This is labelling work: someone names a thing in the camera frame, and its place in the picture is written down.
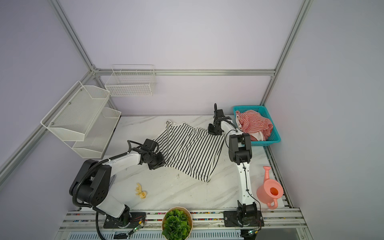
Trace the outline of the black white striped tank top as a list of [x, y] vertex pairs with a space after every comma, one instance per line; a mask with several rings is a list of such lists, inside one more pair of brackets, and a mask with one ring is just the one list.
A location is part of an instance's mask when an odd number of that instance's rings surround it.
[[159, 144], [166, 167], [206, 183], [216, 169], [224, 140], [223, 135], [211, 135], [206, 129], [170, 120], [154, 139]]

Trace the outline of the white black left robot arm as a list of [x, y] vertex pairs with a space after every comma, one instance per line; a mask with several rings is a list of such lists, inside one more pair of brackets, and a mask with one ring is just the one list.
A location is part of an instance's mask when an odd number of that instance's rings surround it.
[[75, 177], [69, 193], [72, 202], [80, 208], [89, 208], [96, 212], [96, 231], [100, 239], [104, 239], [99, 226], [99, 216], [106, 217], [107, 228], [130, 228], [127, 237], [144, 226], [145, 213], [132, 215], [130, 208], [119, 202], [109, 193], [112, 178], [117, 173], [136, 166], [146, 164], [150, 170], [156, 170], [165, 165], [165, 159], [160, 147], [154, 140], [147, 139], [143, 144], [128, 141], [128, 151], [101, 160], [86, 160]]

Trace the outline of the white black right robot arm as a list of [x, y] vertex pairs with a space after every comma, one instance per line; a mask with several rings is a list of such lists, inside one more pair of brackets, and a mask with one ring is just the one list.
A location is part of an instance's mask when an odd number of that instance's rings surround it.
[[222, 109], [218, 109], [217, 104], [214, 104], [213, 122], [209, 124], [208, 132], [214, 136], [225, 137], [224, 144], [228, 148], [229, 159], [236, 165], [238, 172], [239, 199], [236, 216], [230, 219], [229, 214], [225, 214], [225, 218], [239, 227], [261, 227], [261, 206], [253, 196], [250, 179], [250, 163], [253, 156], [251, 136], [239, 130], [232, 119], [225, 116]]

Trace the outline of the red white striped tank top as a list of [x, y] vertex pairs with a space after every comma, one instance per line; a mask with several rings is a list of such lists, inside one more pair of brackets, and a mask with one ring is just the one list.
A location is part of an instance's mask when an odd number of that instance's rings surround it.
[[263, 117], [259, 112], [249, 110], [244, 113], [235, 112], [238, 129], [249, 134], [258, 142], [267, 141], [273, 131], [272, 121]]

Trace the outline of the yellow banana peel toy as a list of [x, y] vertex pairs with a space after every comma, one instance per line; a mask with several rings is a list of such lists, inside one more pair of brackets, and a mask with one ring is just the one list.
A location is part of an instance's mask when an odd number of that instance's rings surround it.
[[139, 196], [141, 199], [145, 199], [147, 196], [147, 192], [143, 191], [142, 185], [140, 183], [137, 183], [136, 195]]

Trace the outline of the teal plastic basket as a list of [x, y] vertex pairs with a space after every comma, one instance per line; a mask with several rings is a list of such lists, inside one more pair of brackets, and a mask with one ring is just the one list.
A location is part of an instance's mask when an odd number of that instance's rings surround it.
[[252, 146], [267, 147], [281, 141], [266, 107], [235, 106], [233, 111], [237, 128], [251, 136]]

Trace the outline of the green plant in pot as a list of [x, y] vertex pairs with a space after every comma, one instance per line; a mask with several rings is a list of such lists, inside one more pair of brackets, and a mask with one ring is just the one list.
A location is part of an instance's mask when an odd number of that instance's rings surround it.
[[192, 229], [192, 215], [183, 207], [171, 208], [162, 221], [162, 235], [166, 240], [187, 240]]

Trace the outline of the pink watering can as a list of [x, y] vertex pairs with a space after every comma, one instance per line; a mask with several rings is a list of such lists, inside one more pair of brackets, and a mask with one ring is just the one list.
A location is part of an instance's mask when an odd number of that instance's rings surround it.
[[263, 166], [265, 170], [264, 182], [257, 189], [257, 197], [259, 201], [263, 204], [266, 204], [270, 210], [274, 210], [278, 207], [278, 199], [280, 199], [284, 190], [282, 185], [270, 178], [270, 170], [272, 169], [269, 166]]

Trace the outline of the white mesh two-tier shelf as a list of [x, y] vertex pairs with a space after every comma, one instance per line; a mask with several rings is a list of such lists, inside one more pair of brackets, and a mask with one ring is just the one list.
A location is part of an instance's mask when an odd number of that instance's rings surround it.
[[41, 125], [83, 159], [104, 157], [121, 112], [109, 108], [110, 91], [76, 82]]

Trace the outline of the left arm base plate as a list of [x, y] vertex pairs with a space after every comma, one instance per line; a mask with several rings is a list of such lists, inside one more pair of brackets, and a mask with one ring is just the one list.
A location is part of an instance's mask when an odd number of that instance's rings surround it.
[[104, 229], [133, 229], [139, 225], [139, 221], [144, 222], [147, 214], [145, 212], [129, 212], [122, 214], [119, 218], [106, 215]]

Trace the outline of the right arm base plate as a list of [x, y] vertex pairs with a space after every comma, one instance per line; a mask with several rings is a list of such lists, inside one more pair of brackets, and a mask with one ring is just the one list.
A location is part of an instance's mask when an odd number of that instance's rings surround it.
[[255, 215], [247, 214], [240, 218], [236, 211], [224, 211], [225, 227], [264, 227], [264, 218], [261, 211], [257, 211]]

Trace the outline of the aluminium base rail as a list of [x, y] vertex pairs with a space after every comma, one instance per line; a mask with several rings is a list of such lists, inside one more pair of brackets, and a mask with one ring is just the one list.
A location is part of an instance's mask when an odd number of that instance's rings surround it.
[[299, 209], [258, 213], [242, 224], [235, 211], [184, 210], [132, 212], [125, 228], [94, 212], [68, 212], [56, 240], [311, 240]]

